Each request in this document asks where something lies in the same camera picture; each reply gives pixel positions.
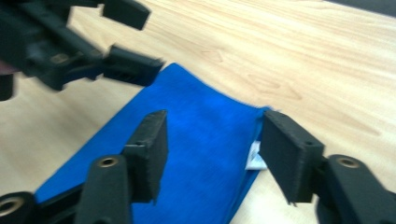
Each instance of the white label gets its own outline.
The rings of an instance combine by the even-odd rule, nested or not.
[[[254,141],[251,144],[250,151],[247,157],[247,167],[246,170],[266,170],[267,164],[260,156],[260,141]]]

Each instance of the blue cloth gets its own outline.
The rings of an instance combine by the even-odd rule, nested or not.
[[[269,107],[238,103],[175,63],[37,190],[38,201],[82,183],[93,160],[120,153],[143,117],[161,109],[169,146],[161,191],[155,205],[133,204],[134,223],[230,222],[258,173],[245,166]]]

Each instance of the screw hole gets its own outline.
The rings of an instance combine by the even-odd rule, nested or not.
[[[358,168],[359,167],[359,164],[356,161],[349,159],[349,158],[338,158],[337,161],[341,165],[349,167],[349,168]]]
[[[23,198],[14,197],[7,198],[0,202],[0,217],[7,216],[17,211],[24,203]]]
[[[109,157],[109,158],[100,160],[98,165],[100,167],[110,167],[110,166],[117,164],[118,162],[119,162],[119,160],[117,160],[116,158]]]

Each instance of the wood grain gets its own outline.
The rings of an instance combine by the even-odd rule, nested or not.
[[[127,49],[180,63],[249,105],[290,115],[326,155],[364,161],[396,191],[396,19],[323,1],[140,1],[143,32],[75,8],[70,27],[100,49]],[[18,78],[0,104],[0,194],[35,190],[140,89],[80,80],[51,92]],[[315,206],[286,204],[262,172],[232,223],[316,223]]]

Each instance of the folded cloth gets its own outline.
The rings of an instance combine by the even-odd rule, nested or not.
[[[84,182],[93,160],[119,154],[148,113],[168,112],[168,160],[157,203],[133,203],[134,223],[228,223],[258,171],[246,171],[269,107],[244,105],[173,63],[36,192],[39,202]]]

